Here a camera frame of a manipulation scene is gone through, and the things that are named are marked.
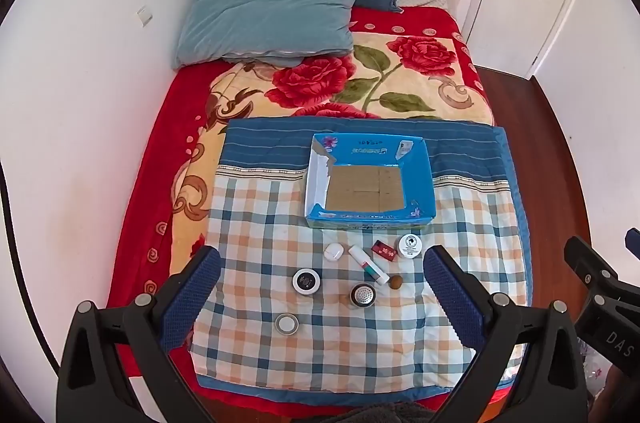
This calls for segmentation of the brown walnut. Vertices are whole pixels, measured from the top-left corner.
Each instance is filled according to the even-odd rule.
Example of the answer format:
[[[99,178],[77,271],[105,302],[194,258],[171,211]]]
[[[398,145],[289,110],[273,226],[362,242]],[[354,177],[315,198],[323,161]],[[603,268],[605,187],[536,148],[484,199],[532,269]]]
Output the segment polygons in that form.
[[[403,283],[401,276],[391,276],[390,281],[388,281],[388,285],[393,290],[399,290]]]

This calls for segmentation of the white cream jar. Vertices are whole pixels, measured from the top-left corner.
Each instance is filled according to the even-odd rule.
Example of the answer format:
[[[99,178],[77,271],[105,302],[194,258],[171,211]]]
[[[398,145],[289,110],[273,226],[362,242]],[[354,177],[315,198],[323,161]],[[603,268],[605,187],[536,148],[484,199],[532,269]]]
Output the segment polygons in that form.
[[[421,254],[423,243],[420,237],[413,233],[408,233],[408,235],[403,235],[397,240],[396,250],[403,258],[413,259]]]

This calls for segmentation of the white lip balm tube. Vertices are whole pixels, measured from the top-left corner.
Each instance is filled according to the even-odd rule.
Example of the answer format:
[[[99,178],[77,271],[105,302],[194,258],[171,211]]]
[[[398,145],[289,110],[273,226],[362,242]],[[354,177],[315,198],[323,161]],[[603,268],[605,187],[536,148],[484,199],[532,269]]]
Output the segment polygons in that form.
[[[370,255],[368,255],[358,245],[349,247],[348,253],[355,259],[360,268],[363,269],[377,284],[384,285],[390,281],[390,276],[375,264]]]

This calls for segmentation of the red small box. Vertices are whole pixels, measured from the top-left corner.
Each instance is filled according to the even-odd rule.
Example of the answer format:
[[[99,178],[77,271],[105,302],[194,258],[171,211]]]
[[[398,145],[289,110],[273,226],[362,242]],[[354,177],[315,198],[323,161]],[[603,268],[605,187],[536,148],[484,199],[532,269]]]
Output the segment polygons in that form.
[[[371,251],[378,256],[383,257],[386,261],[393,261],[397,256],[397,251],[390,247],[388,244],[383,243],[382,241],[376,241],[372,247]]]

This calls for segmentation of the white earbuds case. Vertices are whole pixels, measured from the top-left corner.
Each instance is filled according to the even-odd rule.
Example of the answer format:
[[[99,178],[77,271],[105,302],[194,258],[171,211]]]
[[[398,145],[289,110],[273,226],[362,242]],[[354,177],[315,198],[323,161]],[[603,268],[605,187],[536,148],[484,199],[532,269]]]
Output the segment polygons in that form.
[[[330,243],[323,251],[323,256],[327,261],[338,261],[344,254],[344,247],[340,243]]]

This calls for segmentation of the plastic bag on floor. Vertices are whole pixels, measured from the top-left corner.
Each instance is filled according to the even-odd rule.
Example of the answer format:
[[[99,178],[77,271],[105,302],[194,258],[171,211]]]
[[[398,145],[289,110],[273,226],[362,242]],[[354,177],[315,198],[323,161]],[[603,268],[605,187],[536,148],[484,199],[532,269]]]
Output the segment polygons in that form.
[[[588,406],[592,408],[593,403],[605,388],[606,376],[612,367],[612,362],[582,339],[578,339],[578,343],[588,391]]]

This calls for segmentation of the blue plaid quilt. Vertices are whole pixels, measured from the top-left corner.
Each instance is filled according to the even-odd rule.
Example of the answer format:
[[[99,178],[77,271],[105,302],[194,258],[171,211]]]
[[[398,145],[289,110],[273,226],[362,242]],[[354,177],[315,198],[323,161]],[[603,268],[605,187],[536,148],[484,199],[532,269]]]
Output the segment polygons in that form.
[[[416,229],[307,223],[312,149],[344,132],[425,142],[435,217]],[[194,325],[201,387],[305,406],[421,400],[473,358],[424,279],[441,245],[491,292],[533,298],[529,230],[503,129],[451,120],[236,120],[213,181],[207,241],[221,275]],[[374,244],[419,250],[386,259]]]

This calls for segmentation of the blue cardboard box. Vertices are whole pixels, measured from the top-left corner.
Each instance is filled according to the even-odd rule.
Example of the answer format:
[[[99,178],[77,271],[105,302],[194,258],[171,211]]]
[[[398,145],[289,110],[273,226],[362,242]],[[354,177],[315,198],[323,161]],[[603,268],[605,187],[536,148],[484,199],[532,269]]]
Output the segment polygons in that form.
[[[430,156],[421,137],[327,132],[311,138],[309,226],[422,228],[436,217]]]

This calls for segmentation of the red rose floral blanket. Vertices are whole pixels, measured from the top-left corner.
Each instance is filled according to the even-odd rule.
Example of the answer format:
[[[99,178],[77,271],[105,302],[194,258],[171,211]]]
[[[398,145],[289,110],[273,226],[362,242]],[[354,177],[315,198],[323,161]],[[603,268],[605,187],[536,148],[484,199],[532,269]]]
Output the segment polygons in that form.
[[[355,49],[294,68],[210,62],[182,68],[145,148],[117,247],[108,305],[156,293],[207,241],[213,181],[229,126],[254,118],[451,120],[494,125],[483,85],[452,17],[437,8],[401,14],[357,9]],[[290,412],[275,403],[201,387],[190,341],[174,352],[198,394],[237,406]]]

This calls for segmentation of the wall switch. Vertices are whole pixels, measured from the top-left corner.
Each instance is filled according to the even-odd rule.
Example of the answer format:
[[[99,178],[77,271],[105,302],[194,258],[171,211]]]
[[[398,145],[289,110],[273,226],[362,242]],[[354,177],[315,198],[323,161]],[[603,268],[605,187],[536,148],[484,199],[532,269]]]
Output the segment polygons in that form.
[[[147,6],[143,6],[137,11],[137,18],[140,21],[141,26],[145,27],[153,19],[153,13]]]

